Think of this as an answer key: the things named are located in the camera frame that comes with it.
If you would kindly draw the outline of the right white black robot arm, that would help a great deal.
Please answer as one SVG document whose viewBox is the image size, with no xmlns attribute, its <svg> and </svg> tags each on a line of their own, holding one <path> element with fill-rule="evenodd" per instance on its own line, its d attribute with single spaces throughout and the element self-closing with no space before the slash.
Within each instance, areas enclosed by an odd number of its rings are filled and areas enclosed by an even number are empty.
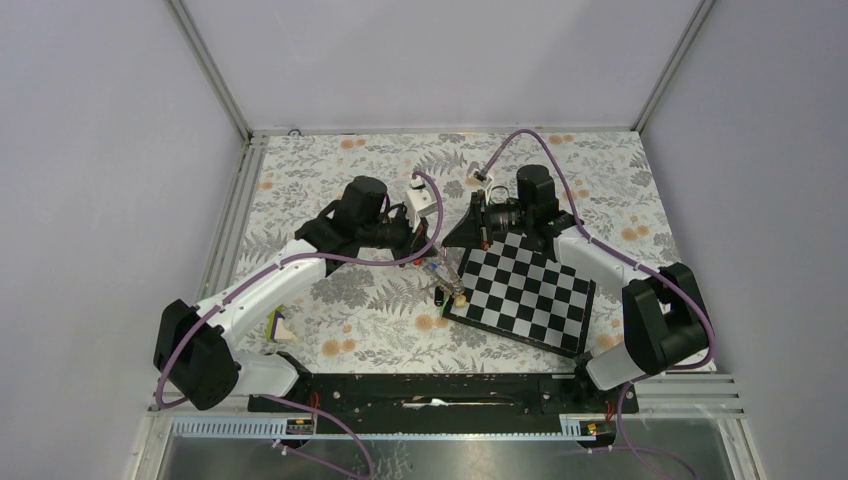
<svg viewBox="0 0 848 480">
<path fill-rule="evenodd" d="M 687 358 L 710 348 L 714 331 L 689 267 L 640 263 L 591 236 L 575 211 L 560 208 L 547 167 L 521 167 L 516 180 L 516 197 L 501 203 L 474 192 L 443 244 L 483 249 L 522 235 L 529 249 L 576 268 L 621 302 L 624 340 L 581 364 L 583 378 L 573 386 L 579 407 L 597 412 L 612 400 L 613 388 L 684 369 Z"/>
</svg>

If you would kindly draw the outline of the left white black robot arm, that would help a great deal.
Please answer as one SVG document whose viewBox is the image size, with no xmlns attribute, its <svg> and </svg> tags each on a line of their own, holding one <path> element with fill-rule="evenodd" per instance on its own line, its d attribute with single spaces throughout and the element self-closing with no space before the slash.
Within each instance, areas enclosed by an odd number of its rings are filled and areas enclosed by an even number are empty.
<svg viewBox="0 0 848 480">
<path fill-rule="evenodd" d="M 346 264 L 379 266 L 359 258 L 361 249 L 391 252 L 392 266 L 434 254 L 439 235 L 427 214 L 443 223 L 440 191 L 429 175 L 416 171 L 405 200 L 388 201 L 386 185 L 357 176 L 342 197 L 305 222 L 270 260 L 221 292 L 194 305 L 169 304 L 160 321 L 154 366 L 159 371 L 155 402 L 170 409 L 185 402 L 208 410 L 232 394 L 272 396 L 288 411 L 309 401 L 310 385 L 287 355 L 239 350 L 241 340 L 271 311 Z"/>
</svg>

